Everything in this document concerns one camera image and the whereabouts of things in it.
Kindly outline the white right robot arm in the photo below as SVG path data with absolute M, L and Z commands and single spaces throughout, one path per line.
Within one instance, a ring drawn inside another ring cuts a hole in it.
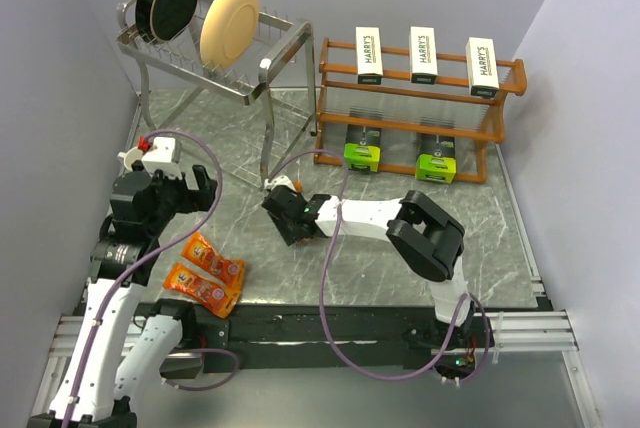
M 428 283 L 439 338 L 460 346 L 472 335 L 473 301 L 462 268 L 465 229 L 426 194 L 410 190 L 402 198 L 383 201 L 316 194 L 307 200 L 285 181 L 266 189 L 262 207 L 287 245 L 339 236 L 393 245 Z

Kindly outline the white Harry's box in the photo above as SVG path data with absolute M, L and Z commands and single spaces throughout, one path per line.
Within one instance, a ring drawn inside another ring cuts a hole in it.
M 357 82 L 380 85 L 384 71 L 378 27 L 356 28 L 356 58 Z
M 438 76 L 435 30 L 411 26 L 409 31 L 409 63 L 411 82 L 434 84 Z
M 491 38 L 468 38 L 466 66 L 470 95 L 493 99 L 499 91 L 499 76 Z

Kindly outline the orange wooden shelf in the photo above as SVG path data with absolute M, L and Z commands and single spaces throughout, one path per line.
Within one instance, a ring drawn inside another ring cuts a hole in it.
M 523 96 L 528 87 L 525 63 L 522 59 L 499 60 L 499 89 L 492 98 L 469 93 L 469 80 L 445 75 L 433 85 L 410 81 L 406 69 L 386 69 L 381 83 L 359 84 L 356 62 L 337 63 L 330 54 L 344 50 L 355 57 L 356 45 L 325 38 L 319 57 L 320 94 L 316 104 L 318 134 L 315 147 L 322 148 L 327 139 L 327 126 L 358 125 L 397 131 L 400 143 L 409 154 L 403 164 L 393 163 L 383 154 L 381 172 L 413 176 L 419 155 L 409 146 L 421 135 L 444 135 L 456 140 L 468 140 L 475 156 L 474 173 L 458 169 L 455 181 L 483 184 L 488 178 L 488 149 L 504 141 L 506 128 L 504 106 L 508 96 Z

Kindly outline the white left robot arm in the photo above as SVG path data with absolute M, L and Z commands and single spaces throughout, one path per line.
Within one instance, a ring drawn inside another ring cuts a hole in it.
M 202 165 L 188 187 L 176 166 L 133 169 L 113 183 L 109 215 L 90 257 L 82 323 L 67 371 L 49 408 L 30 427 L 134 427 L 134 403 L 173 349 L 191 347 L 199 326 L 192 304 L 156 303 L 143 335 L 122 353 L 132 318 L 162 248 L 160 235 L 178 214 L 211 215 L 219 181 Z

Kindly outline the black green razor box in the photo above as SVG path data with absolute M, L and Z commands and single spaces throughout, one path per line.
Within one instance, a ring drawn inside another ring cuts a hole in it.
M 450 184 L 457 173 L 455 138 L 421 134 L 415 178 Z
M 381 129 L 349 124 L 343 156 L 350 170 L 376 173 L 381 159 Z

